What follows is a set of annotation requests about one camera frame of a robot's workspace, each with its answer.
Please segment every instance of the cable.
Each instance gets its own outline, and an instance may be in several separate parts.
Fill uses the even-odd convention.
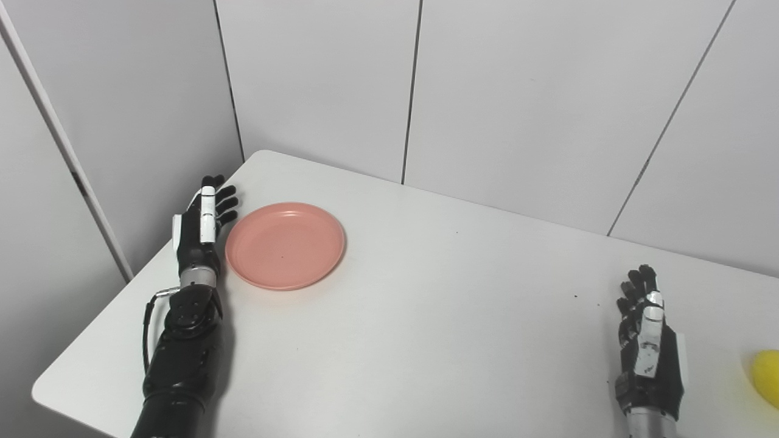
[[[146,313],[143,315],[143,372],[149,371],[149,323],[156,300],[157,294],[154,294],[151,301],[146,304]]]
[[[149,371],[149,324],[151,324],[151,314],[154,312],[154,302],[157,298],[167,297],[178,292],[180,287],[163,289],[151,297],[146,304],[146,312],[143,314],[143,372]]]

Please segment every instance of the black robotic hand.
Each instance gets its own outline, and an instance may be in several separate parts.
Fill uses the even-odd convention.
[[[622,283],[625,297],[617,300],[622,313],[617,402],[633,438],[675,438],[684,394],[676,332],[666,324],[654,270],[642,265],[628,277]]]
[[[132,438],[194,438],[216,393],[222,348],[221,271],[214,243],[222,225],[238,214],[235,187],[206,176],[187,211],[174,217],[173,244],[180,287],[160,291],[146,305],[143,322],[145,400]],[[154,300],[170,295],[162,335],[148,360],[146,340]]]
[[[238,205],[235,186],[220,188],[223,184],[222,175],[204,177],[187,211],[174,217],[173,247],[179,274],[192,267],[210,268],[217,276],[221,271],[213,244],[222,226],[238,217],[232,210]]]

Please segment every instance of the white wall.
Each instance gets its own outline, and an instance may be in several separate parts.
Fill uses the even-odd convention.
[[[241,163],[212,0],[2,0],[134,271]]]
[[[730,0],[425,0],[406,183],[606,234]]]
[[[2,39],[0,185],[0,434],[101,436],[30,389],[124,281]]]
[[[400,181],[418,0],[217,0],[247,155]]]
[[[777,23],[735,3],[612,235],[779,277]]]

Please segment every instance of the black forearm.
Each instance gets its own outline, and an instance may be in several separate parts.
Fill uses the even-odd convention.
[[[171,297],[165,329],[143,381],[146,400],[132,438],[194,437],[216,392],[221,356],[216,289],[202,284],[182,288]]]

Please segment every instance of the silver metal band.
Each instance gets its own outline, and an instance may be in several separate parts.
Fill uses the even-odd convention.
[[[179,279],[182,288],[191,284],[206,284],[212,288],[217,286],[217,273],[209,267],[187,268]]]
[[[677,438],[676,421],[657,408],[631,408],[627,413],[631,438]]]

